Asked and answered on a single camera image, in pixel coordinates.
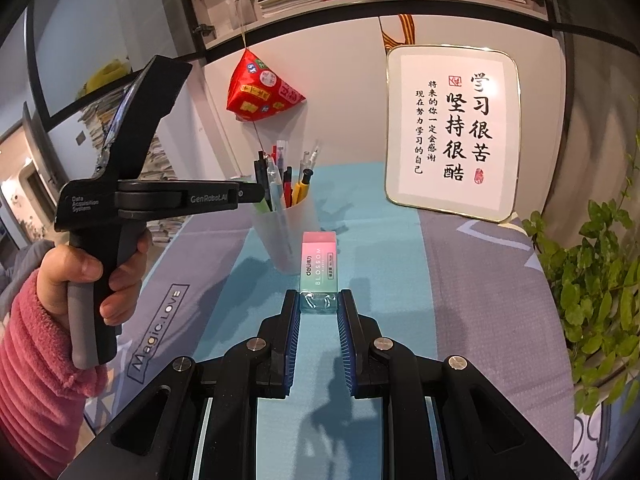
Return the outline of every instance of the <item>metal pin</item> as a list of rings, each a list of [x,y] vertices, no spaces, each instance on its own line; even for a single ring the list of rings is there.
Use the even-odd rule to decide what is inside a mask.
[[[257,352],[258,350],[262,350],[265,346],[267,346],[266,341],[259,337],[254,337],[252,339],[249,339],[249,341],[246,342],[246,347],[249,350],[251,350],[251,352]]]
[[[388,337],[379,337],[373,342],[373,346],[378,350],[391,350],[394,346],[394,342]]]
[[[191,359],[188,357],[178,357],[177,359],[174,359],[172,367],[176,372],[184,372],[191,368]]]
[[[466,359],[459,355],[454,355],[449,358],[449,366],[454,370],[464,370],[466,368]]]

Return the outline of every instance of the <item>red pyramid ornament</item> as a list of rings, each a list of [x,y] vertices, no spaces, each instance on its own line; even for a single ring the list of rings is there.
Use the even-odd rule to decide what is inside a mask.
[[[304,100],[300,92],[280,79],[246,48],[231,76],[226,109],[241,121],[259,121]]]

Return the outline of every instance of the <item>hand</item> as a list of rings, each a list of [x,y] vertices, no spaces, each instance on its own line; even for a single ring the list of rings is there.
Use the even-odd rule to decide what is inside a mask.
[[[114,292],[100,306],[100,315],[107,325],[120,325],[133,316],[151,243],[151,233],[146,230],[138,240],[136,253],[111,273],[109,287]],[[81,249],[60,245],[45,254],[38,272],[36,293],[49,315],[68,331],[66,283],[93,283],[101,276],[99,260]]]

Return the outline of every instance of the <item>yellow highlighter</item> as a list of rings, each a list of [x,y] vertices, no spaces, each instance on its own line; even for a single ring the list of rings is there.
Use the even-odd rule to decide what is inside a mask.
[[[296,184],[293,190],[293,205],[297,205],[302,202],[309,193],[309,184],[311,183],[311,177],[313,176],[313,170],[307,168],[302,175],[302,180]]]

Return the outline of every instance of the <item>pink fleece sleeve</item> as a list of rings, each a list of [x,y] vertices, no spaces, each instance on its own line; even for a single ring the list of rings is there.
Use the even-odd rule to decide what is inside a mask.
[[[21,455],[57,478],[74,457],[84,403],[104,389],[106,372],[74,367],[68,334],[38,300],[37,275],[16,296],[0,342],[0,430]]]

